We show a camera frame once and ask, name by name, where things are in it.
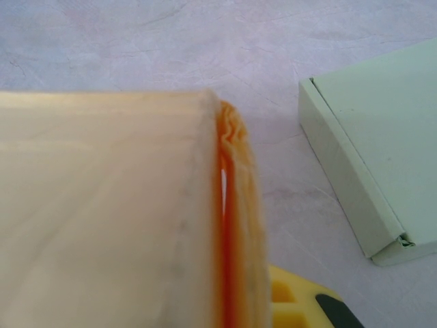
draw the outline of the light green box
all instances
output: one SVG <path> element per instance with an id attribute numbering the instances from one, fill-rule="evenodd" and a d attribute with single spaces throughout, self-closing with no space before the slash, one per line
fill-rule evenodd
<path id="1" fill-rule="evenodd" d="M 301 81 L 299 116 L 367 257 L 437 252 L 437 39 Z"/>

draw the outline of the box flap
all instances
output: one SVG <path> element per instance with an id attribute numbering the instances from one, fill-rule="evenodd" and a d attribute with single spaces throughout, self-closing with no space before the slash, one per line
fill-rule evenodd
<path id="1" fill-rule="evenodd" d="M 416 245 L 437 241 L 437 39 L 313 82 L 366 179 L 406 231 L 403 238 Z"/>
<path id="2" fill-rule="evenodd" d="M 358 152 L 310 80 L 300 82 L 299 116 L 367 257 L 405 231 Z"/>

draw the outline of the box lid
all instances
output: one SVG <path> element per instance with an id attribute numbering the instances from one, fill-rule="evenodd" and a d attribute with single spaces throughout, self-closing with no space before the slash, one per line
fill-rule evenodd
<path id="1" fill-rule="evenodd" d="M 379 218 L 385 229 L 399 229 L 397 220 L 405 243 L 435 243 L 437 39 L 315 77 L 313 84 L 393 211 Z"/>

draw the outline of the white marble surface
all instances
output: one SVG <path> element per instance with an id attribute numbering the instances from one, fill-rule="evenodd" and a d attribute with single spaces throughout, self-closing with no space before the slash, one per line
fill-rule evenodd
<path id="1" fill-rule="evenodd" d="M 297 116 L 298 80 L 437 36 L 435 0 L 1 0 L 0 89 L 211 87 L 249 125 L 271 262 L 366 327 L 437 325 L 437 256 L 366 260 Z"/>

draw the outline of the yellow object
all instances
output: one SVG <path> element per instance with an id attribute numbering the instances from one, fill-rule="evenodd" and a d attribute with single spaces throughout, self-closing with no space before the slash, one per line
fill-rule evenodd
<path id="1" fill-rule="evenodd" d="M 335 292 L 298 275 L 270 266 L 272 328 L 333 328 L 316 301 L 318 294 L 341 301 Z"/>

